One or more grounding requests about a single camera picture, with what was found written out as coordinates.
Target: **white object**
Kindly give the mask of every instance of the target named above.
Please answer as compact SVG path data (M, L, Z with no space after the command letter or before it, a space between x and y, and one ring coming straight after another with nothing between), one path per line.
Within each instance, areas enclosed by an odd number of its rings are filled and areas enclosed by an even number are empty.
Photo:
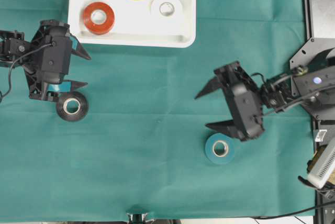
M323 151L319 160L307 176L309 182L321 189L335 169L335 138L333 138Z
M323 142L323 139L327 133L327 129L314 130L313 133L315 142Z
M158 22L157 26L182 26L184 22L183 5L179 0L153 0L151 16Z
M92 2L105 2L115 13L115 25L105 35L94 35L81 21L82 10ZM196 0L179 0L182 14L175 22L152 19L154 0L70 0L68 23L81 43L186 48L196 37ZM161 7L169 12L168 5Z

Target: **teal fabric surface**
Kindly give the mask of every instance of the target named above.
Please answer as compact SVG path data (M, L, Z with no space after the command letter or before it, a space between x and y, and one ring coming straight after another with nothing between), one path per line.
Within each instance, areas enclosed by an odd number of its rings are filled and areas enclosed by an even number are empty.
M30 40L40 20L66 21L67 5L0 0L0 28ZM314 205L297 180L313 150L301 108L266 118L265 134L236 140L234 160L219 166L205 156L204 124L230 119L228 107L222 92L193 99L234 60L267 77L286 70L305 41L303 0L197 0L197 16L187 49L86 44L92 61L73 57L68 78L89 82L90 112L74 124L29 100L14 71L0 104L0 221L273 216Z

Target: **white tray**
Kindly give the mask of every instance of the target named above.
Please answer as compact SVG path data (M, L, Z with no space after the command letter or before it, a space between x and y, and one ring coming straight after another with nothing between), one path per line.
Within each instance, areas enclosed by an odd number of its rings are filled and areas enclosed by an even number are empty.
M83 9L95 1L107 3L115 13L113 29L101 36L90 33L81 21ZM82 43L186 48L196 36L196 0L180 1L184 15L173 26L152 19L153 0L70 0L68 23Z

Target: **metal plate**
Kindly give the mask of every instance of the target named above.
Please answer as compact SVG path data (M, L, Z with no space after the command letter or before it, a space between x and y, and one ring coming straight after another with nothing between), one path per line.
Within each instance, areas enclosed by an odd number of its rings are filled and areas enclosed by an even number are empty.
M310 0L313 37L335 38L335 0Z

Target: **white tape roll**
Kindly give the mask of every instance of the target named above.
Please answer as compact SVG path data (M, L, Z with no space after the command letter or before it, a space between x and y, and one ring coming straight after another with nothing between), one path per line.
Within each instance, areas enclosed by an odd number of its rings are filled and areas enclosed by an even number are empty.
M151 15L162 20L177 20L183 16L183 5L179 0L153 0Z

